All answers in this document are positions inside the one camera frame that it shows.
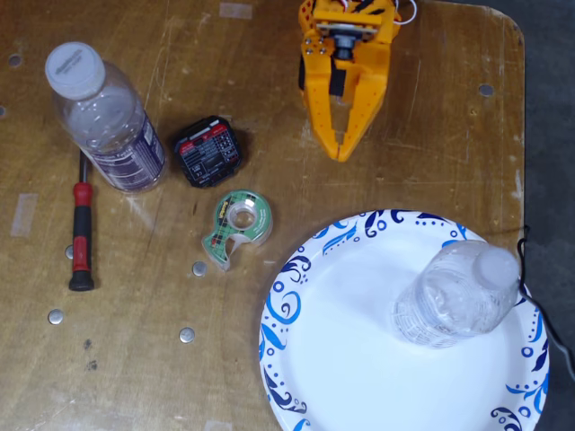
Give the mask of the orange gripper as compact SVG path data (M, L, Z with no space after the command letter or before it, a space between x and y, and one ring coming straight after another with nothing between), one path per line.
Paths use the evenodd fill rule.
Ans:
M346 162L379 112L389 77L389 46L400 30L394 1L304 1L298 7L303 41L303 100L311 129L327 155ZM334 46L354 46L352 106L342 144L332 127L330 84Z

